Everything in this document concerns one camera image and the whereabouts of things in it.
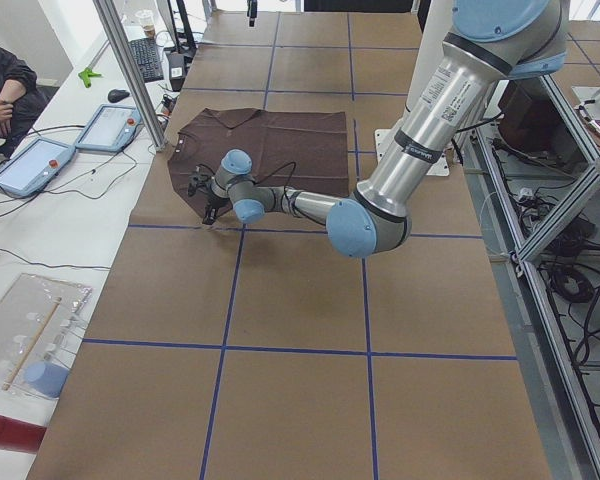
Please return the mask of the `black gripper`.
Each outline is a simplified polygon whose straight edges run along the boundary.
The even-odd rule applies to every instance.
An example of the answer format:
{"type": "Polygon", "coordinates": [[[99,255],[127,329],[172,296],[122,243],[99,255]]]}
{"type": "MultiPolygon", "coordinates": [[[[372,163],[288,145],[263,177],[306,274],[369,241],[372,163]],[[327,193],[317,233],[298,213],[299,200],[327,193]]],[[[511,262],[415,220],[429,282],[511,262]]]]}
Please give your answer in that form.
{"type": "Polygon", "coordinates": [[[225,207],[229,202],[229,196],[224,187],[222,187],[215,176],[212,176],[208,182],[208,205],[205,207],[203,224],[214,224],[216,222],[216,210],[225,207]]]}

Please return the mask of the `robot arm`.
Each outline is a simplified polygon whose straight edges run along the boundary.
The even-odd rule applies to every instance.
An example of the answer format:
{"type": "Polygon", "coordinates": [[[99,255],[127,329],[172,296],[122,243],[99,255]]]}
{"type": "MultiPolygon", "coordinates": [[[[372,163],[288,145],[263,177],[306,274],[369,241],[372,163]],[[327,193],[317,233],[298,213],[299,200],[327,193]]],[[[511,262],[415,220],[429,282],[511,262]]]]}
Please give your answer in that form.
{"type": "Polygon", "coordinates": [[[325,225],[342,255],[366,258],[393,250],[411,230],[407,201],[447,144],[501,80],[528,79],[559,70],[566,58],[569,4],[566,1],[455,1],[442,57],[394,134],[372,175],[347,198],[282,186],[259,186],[242,150],[228,151],[206,182],[203,221],[215,222],[230,205],[243,224],[268,212],[325,225]]]}

